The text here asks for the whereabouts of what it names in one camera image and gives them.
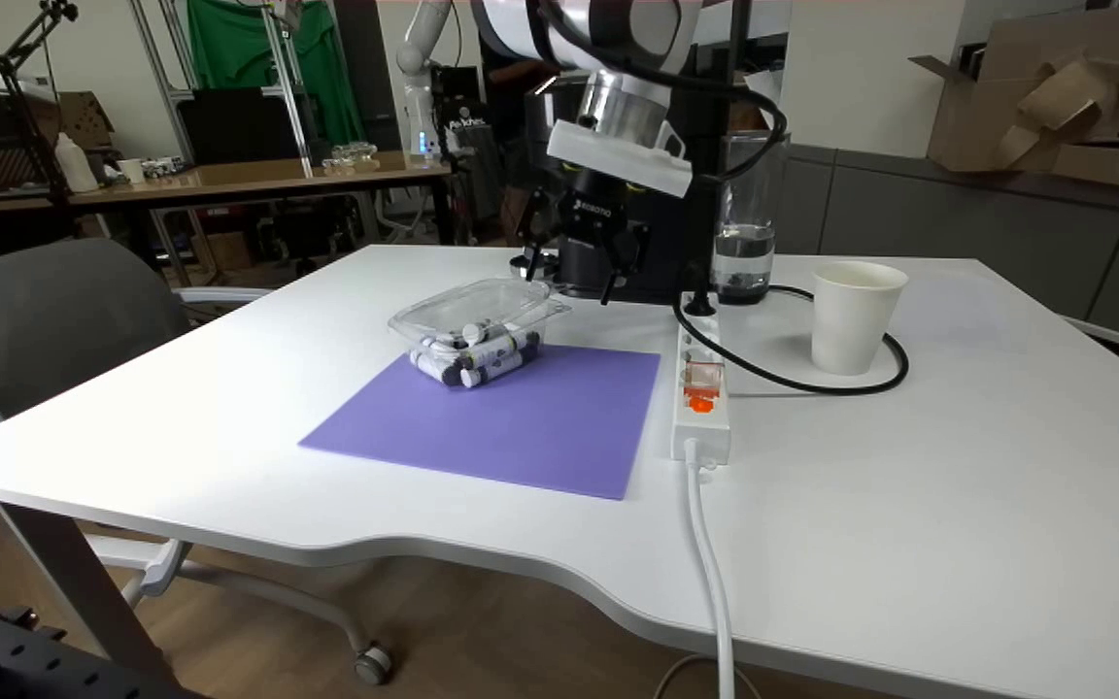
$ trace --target gray chair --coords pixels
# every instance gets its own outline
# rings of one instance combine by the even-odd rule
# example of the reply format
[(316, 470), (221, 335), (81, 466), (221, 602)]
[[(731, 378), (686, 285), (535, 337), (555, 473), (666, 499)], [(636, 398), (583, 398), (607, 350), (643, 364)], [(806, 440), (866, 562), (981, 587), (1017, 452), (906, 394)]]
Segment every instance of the gray chair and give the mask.
[[(191, 307), (237, 307), (256, 295), (237, 286), (177, 295), (114, 242), (63, 242), (0, 255), (0, 421), (186, 335), (196, 328)], [(364, 650), (333, 602), (204, 568), (184, 541), (90, 535), (90, 546), (104, 568), (140, 571), (121, 592), (133, 607), (145, 596), (164, 596), (178, 574), (231, 587), (337, 624), (359, 657), (359, 675), (370, 685), (390, 675), (390, 657)]]

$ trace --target purple mat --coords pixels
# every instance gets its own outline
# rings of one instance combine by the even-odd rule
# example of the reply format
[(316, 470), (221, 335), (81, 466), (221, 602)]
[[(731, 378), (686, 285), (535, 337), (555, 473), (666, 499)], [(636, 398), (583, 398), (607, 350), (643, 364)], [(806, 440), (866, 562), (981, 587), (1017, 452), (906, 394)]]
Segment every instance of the purple mat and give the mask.
[(623, 502), (658, 355), (543, 347), (474, 394), (399, 356), (303, 448)]

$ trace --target desk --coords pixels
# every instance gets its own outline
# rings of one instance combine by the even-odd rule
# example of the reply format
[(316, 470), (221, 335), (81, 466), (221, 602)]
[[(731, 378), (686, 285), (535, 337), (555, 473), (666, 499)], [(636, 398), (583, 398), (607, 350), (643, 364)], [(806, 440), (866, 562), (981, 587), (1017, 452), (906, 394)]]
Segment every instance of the desk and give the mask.
[[(408, 163), (399, 152), (382, 152), (376, 169), (333, 169), (303, 174), (296, 161), (265, 161), (265, 163), (209, 163), (191, 169), (177, 180), (156, 180), (145, 188), (104, 188), (70, 194), (73, 215), (114, 215), (114, 209), (191, 209), (191, 206), (231, 206), (231, 202), (278, 202), (278, 197), (316, 197), (342, 189), (373, 189), (373, 188), (427, 188), (434, 197), (438, 242), (454, 242), (451, 209), (449, 209), (449, 169), (442, 163)], [(52, 209), (47, 197), (0, 197), (0, 215)]]
[[(661, 307), (577, 303), (552, 328), (666, 355), (627, 502), (296, 448), (403, 350), (393, 310), (504, 275), (504, 255), (364, 250), (25, 412), (0, 429), (0, 502), (296, 568), (438, 556), (535, 574), (643, 636), (711, 650)], [(705, 502), (741, 660), (894, 697), (1119, 697), (1119, 360), (983, 264), (897, 264), (916, 364), (897, 394), (737, 381), (735, 466)], [(779, 267), (807, 285), (816, 260)], [(796, 374), (806, 328), (801, 298), (728, 316), (728, 337)], [(160, 412), (167, 435), (140, 440)]]

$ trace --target paper cup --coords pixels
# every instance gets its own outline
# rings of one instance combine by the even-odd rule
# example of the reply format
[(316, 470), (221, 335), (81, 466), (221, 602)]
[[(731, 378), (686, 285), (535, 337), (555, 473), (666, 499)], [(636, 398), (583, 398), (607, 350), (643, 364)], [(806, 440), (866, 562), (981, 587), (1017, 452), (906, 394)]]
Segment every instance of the paper cup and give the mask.
[(133, 188), (145, 188), (145, 161), (121, 161), (121, 174), (126, 174)]
[(829, 264), (816, 279), (814, 360), (824, 374), (866, 374), (906, 285), (908, 275), (885, 264)]

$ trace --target chair wheel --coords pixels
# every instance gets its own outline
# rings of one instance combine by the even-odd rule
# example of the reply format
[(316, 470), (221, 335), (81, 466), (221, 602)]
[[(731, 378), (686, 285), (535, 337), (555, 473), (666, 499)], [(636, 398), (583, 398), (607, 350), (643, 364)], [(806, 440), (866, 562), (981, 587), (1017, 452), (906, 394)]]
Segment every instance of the chair wheel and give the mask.
[(363, 685), (390, 685), (393, 673), (398, 673), (393, 654), (370, 641), (364, 654), (359, 657)]

